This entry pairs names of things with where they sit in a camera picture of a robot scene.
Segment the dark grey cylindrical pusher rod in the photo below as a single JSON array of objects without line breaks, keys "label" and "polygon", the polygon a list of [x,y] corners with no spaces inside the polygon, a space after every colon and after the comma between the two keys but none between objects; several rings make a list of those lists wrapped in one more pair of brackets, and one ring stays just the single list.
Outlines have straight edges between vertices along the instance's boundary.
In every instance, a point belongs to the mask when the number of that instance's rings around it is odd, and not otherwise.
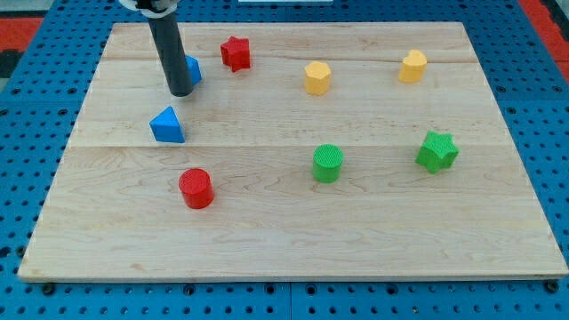
[{"label": "dark grey cylindrical pusher rod", "polygon": [[193,83],[175,13],[171,12],[161,18],[149,18],[148,24],[170,94],[175,97],[190,95]]}]

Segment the white rod mount collar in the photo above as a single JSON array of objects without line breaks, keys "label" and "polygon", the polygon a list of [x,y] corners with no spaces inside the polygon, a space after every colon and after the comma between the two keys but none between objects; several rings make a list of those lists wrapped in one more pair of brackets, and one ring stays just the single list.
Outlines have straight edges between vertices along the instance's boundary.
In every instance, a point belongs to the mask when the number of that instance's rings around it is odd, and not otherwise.
[{"label": "white rod mount collar", "polygon": [[180,0],[118,0],[128,10],[140,12],[150,19],[163,18],[178,8]]}]

